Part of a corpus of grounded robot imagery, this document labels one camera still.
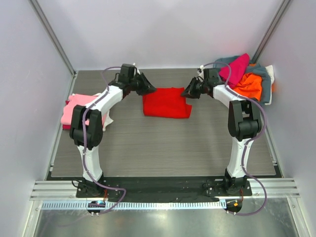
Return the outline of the red t shirt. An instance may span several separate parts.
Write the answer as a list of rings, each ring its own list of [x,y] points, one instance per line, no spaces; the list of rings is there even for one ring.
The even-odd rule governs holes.
[[[188,119],[192,105],[181,94],[184,88],[157,88],[154,93],[143,96],[143,114],[149,117]]]

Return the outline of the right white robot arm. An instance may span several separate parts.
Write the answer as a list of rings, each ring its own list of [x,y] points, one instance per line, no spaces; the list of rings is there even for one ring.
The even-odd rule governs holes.
[[[220,101],[228,108],[228,131],[232,151],[220,187],[228,195],[238,195],[246,187],[247,162],[254,138],[262,130],[260,108],[255,100],[232,90],[219,77],[216,68],[200,68],[181,96],[198,99],[202,94]]]

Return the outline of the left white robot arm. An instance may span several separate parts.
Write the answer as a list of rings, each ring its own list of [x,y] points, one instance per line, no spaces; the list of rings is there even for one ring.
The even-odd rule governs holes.
[[[101,76],[104,77],[104,73],[110,69],[119,69],[115,79],[107,82],[105,90],[91,102],[74,107],[70,128],[70,138],[80,152],[83,166],[83,180],[78,183],[77,189],[96,198],[110,189],[103,182],[99,159],[99,145],[105,125],[103,117],[130,92],[135,91],[143,96],[157,90],[134,64],[108,67]]]

